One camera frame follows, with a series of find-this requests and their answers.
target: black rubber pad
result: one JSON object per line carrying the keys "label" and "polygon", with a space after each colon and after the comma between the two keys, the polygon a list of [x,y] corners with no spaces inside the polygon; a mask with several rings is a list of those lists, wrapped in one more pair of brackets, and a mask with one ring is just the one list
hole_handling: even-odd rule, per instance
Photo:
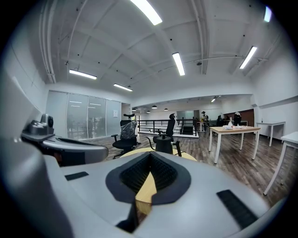
{"label": "black rubber pad", "polygon": [[257,220],[255,214],[231,190],[218,192],[217,196],[241,229],[244,229]]}
{"label": "black rubber pad", "polygon": [[73,173],[73,174],[65,175],[65,178],[66,178],[67,181],[70,181],[70,180],[85,177],[87,175],[89,175],[87,172],[79,172],[79,173]]}

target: wooden floor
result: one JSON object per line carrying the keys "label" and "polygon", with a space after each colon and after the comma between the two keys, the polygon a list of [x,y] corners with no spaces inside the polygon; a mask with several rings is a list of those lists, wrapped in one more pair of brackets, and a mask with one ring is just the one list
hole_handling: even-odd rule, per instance
{"label": "wooden floor", "polygon": [[[141,142],[141,145],[139,145],[138,148],[150,147],[146,136],[152,138],[150,135],[138,135],[138,142]],[[287,148],[284,158],[285,161],[279,176],[269,193],[264,196],[263,192],[269,184],[278,164],[283,145],[280,141],[273,140],[272,146],[269,147],[269,139],[267,139],[267,137],[260,136],[256,159],[252,160],[251,158],[255,145],[255,136],[253,133],[244,134],[243,147],[241,151],[239,150],[241,141],[240,134],[223,135],[219,152],[219,160],[217,164],[214,164],[217,134],[213,136],[211,152],[208,151],[210,138],[209,133],[203,132],[200,133],[199,136],[199,139],[174,138],[174,140],[176,141],[178,139],[180,141],[181,151],[187,152],[200,163],[207,163],[225,171],[227,174],[258,192],[270,206],[276,204],[289,193],[294,179],[296,178],[295,175],[298,172],[296,159],[294,160],[288,179],[284,185],[280,184],[280,179],[289,165],[289,160],[293,153],[292,148]],[[109,149],[109,156],[107,157],[107,160],[112,159],[114,155],[120,152],[120,150],[112,146],[113,142],[114,138],[92,141],[92,143],[95,144],[105,145]]]}

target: chair headrest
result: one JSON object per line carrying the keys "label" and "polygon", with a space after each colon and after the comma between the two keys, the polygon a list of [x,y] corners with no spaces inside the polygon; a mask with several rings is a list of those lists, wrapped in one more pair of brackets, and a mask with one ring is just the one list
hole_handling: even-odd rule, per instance
{"label": "chair headrest", "polygon": [[123,114],[123,116],[124,116],[124,117],[134,117],[134,116],[135,116],[135,114],[134,114],[134,113],[133,113],[133,114],[131,114],[131,115]]}

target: metal railing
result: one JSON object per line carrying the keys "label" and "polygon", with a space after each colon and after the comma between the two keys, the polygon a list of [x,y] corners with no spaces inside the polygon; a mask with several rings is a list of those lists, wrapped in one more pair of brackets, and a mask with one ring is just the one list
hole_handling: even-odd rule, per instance
{"label": "metal railing", "polygon": [[[165,132],[169,120],[138,120],[138,132],[159,133]],[[178,126],[173,130],[174,134],[195,135],[197,133],[197,119],[177,119]]]}

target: yellow round table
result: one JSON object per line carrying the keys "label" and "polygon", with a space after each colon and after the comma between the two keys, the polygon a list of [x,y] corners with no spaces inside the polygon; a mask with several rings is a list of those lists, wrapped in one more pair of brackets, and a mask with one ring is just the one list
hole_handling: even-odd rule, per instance
{"label": "yellow round table", "polygon": [[[153,151],[153,150],[150,147],[137,149],[134,151],[130,151],[130,152],[122,155],[121,157],[129,156],[129,155],[139,153],[139,152],[147,152],[147,151]],[[177,153],[178,153],[178,151],[173,149],[173,154],[177,154]],[[192,157],[191,155],[189,155],[186,152],[182,152],[182,158],[197,161],[194,157]],[[141,189],[139,190],[139,192],[137,193],[137,195],[135,197],[135,203],[136,203],[137,208],[141,212],[145,213],[146,215],[149,214],[149,212],[151,210],[151,197],[154,194],[156,194],[154,178],[153,178],[152,174],[149,173],[145,183],[143,184],[143,186],[141,187]]]}

